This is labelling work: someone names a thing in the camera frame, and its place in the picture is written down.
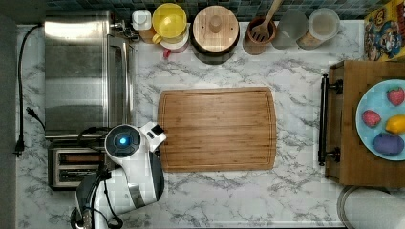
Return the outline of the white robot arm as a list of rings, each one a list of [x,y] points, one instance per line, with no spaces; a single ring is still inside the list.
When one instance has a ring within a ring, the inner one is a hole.
[[[138,128],[122,124],[104,139],[106,155],[117,165],[88,175],[75,191],[73,229],[121,229],[122,214],[160,200],[164,177],[156,150],[166,140],[162,127],[149,122]]]

